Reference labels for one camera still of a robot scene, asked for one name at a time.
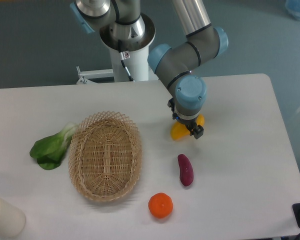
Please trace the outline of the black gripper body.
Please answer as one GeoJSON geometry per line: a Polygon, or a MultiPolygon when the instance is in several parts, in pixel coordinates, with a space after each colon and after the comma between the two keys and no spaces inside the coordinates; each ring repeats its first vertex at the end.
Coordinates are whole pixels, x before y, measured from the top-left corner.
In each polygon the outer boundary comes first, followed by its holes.
{"type": "Polygon", "coordinates": [[[172,114],[172,119],[176,120],[178,123],[184,125],[188,130],[193,130],[197,127],[197,118],[198,114],[194,116],[185,116],[184,118],[181,115],[178,115],[176,112],[172,114]]]}

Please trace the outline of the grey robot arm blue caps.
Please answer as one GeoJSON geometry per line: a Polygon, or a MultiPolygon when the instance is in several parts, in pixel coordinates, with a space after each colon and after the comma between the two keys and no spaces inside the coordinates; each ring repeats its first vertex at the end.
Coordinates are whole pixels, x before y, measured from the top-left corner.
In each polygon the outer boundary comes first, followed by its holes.
{"type": "Polygon", "coordinates": [[[172,48],[160,44],[149,50],[156,34],[153,21],[138,0],[74,0],[70,8],[87,33],[97,32],[108,48],[110,74],[116,82],[147,81],[155,74],[171,94],[172,118],[191,136],[204,133],[199,114],[207,87],[192,71],[226,51],[228,36],[213,27],[201,0],[175,0],[186,42],[172,48]]]}

